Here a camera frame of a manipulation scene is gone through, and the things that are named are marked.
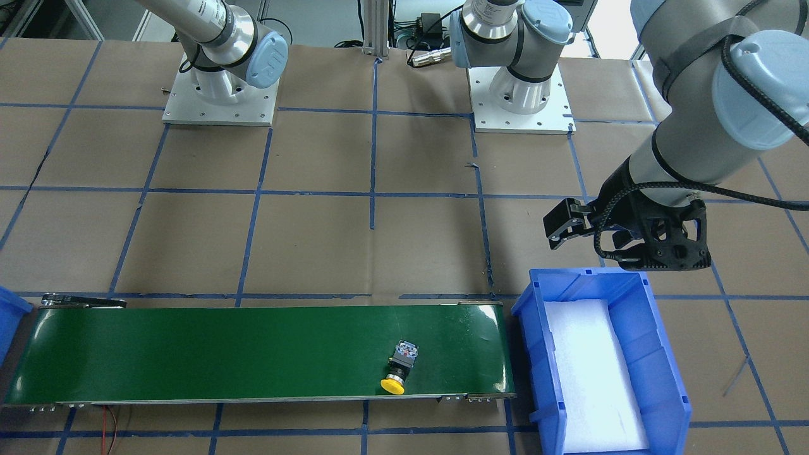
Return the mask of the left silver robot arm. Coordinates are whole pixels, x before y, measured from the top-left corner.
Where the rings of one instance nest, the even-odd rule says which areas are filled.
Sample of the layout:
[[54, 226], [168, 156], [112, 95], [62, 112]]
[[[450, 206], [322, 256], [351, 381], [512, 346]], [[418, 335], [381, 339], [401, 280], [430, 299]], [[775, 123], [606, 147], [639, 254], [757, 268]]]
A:
[[[789, 139], [807, 141], [806, 1], [633, 1], [636, 34], [671, 112], [590, 203], [544, 217], [552, 250], [592, 236], [621, 265], [708, 256], [701, 192]], [[572, 17], [554, 1], [468, 1], [449, 18], [461, 68], [497, 67], [498, 106], [545, 106]]]

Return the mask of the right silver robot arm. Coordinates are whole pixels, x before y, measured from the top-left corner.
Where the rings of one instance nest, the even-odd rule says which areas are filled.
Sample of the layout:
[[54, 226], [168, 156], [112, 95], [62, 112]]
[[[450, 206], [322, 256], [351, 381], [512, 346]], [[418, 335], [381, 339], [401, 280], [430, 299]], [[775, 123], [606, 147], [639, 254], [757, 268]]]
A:
[[276, 106], [277, 84], [289, 44], [245, 9], [224, 1], [142, 1], [147, 11], [173, 26], [185, 52], [169, 101], [182, 93], [209, 106]]

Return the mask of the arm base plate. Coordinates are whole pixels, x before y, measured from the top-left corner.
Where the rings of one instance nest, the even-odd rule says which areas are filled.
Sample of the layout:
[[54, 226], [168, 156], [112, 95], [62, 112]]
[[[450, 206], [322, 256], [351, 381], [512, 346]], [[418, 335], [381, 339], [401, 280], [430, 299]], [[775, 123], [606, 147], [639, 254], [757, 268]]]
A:
[[505, 67], [467, 70], [478, 133], [546, 133], [577, 130], [558, 67], [540, 83], [517, 80]]
[[176, 75], [162, 120], [186, 126], [272, 126], [279, 82], [256, 88], [224, 70]]

